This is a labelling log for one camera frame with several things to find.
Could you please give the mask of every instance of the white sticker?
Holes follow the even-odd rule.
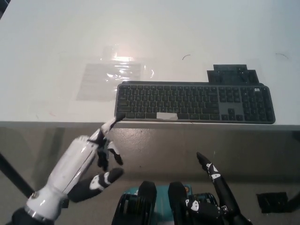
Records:
[[[156,118],[162,120],[178,120],[176,113],[166,113],[166,112],[158,112],[156,114]]]

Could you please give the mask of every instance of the black stand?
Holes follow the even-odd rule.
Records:
[[[20,176],[20,174],[18,174],[1,153],[0,170],[27,198],[34,192],[29,184]]]

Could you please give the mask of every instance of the black object on floor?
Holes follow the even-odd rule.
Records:
[[[286,192],[257,194],[262,213],[293,212],[300,208],[300,193],[288,201]]]
[[[270,90],[263,84],[128,81],[118,86],[116,116],[133,121],[164,121],[158,113],[177,114],[177,120],[168,120],[174,122],[275,122]]]
[[[214,70],[207,71],[211,84],[239,85],[258,84],[255,70],[248,70],[247,65],[214,65]]]

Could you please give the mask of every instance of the black device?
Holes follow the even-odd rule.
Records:
[[[176,113],[178,122],[272,124],[270,90],[263,84],[205,82],[123,82],[118,86],[116,116],[124,120],[163,121],[157,113]]]

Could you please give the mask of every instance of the robotic hand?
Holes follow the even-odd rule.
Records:
[[[108,151],[114,154],[120,165],[123,164],[119,151],[105,138],[111,128],[122,119],[123,117],[113,118],[91,137],[80,136],[72,141],[51,172],[47,184],[33,193],[26,202],[24,210],[30,218],[40,223],[52,224],[60,215],[64,200],[70,199],[77,203],[92,198],[123,174],[123,169],[115,168],[94,178],[79,181],[91,165],[96,153],[99,156],[98,165],[102,166],[104,171],[108,167]]]

